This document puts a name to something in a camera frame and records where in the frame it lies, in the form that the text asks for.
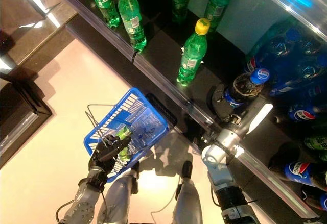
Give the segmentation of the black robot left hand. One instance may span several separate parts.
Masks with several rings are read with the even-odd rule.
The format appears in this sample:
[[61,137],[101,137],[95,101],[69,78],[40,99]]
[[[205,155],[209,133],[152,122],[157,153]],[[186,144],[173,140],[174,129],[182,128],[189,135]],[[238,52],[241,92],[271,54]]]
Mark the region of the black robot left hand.
[[88,163],[88,170],[98,167],[106,174],[111,173],[119,152],[127,147],[130,142],[130,136],[120,139],[119,136],[106,135],[105,140],[99,142],[92,153]]

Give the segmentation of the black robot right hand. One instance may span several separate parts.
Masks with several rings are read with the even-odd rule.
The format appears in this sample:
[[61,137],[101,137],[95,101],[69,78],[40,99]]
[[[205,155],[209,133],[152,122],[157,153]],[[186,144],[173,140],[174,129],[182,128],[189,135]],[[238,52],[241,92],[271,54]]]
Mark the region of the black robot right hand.
[[235,108],[244,104],[233,85],[219,84],[212,94],[213,110],[220,121],[228,122]]

